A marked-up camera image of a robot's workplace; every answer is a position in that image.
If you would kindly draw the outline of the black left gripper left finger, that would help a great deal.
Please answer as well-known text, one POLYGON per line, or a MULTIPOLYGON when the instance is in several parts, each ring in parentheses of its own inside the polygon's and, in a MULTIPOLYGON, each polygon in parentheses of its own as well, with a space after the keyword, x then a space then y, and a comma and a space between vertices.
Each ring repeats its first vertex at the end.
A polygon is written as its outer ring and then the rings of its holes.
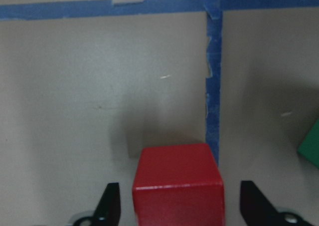
POLYGON ((118 226, 121 217, 119 183, 107 184, 93 213, 93 226, 118 226))

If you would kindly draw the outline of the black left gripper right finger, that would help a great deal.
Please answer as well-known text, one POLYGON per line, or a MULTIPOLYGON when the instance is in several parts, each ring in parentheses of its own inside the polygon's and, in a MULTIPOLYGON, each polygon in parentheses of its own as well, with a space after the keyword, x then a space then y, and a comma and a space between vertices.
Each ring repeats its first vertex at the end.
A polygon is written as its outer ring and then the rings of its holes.
POLYGON ((281 226, 279 212, 253 181, 240 184, 240 213, 248 226, 281 226))

